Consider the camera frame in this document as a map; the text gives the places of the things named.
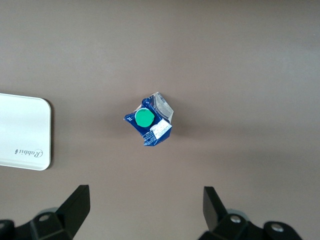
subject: silver bolt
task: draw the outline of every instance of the silver bolt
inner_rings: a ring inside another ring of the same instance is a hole
[[[241,223],[240,217],[238,217],[238,216],[236,216],[236,215],[231,216],[230,219],[231,219],[231,221],[234,222],[235,224]]]
[[[44,222],[44,221],[47,220],[49,217],[50,217],[49,214],[43,215],[43,216],[41,216],[41,217],[39,218],[39,221],[40,221],[40,222]]]
[[[280,233],[282,233],[284,231],[284,228],[277,223],[271,224],[271,228],[273,230],[275,230],[276,232],[280,232]]]

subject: gray table surface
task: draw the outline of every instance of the gray table surface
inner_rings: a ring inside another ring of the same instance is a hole
[[[0,1],[0,93],[52,105],[52,164],[0,167],[17,225],[89,184],[77,240],[196,240],[204,186],[320,235],[319,1]],[[156,147],[125,114],[161,92]]]

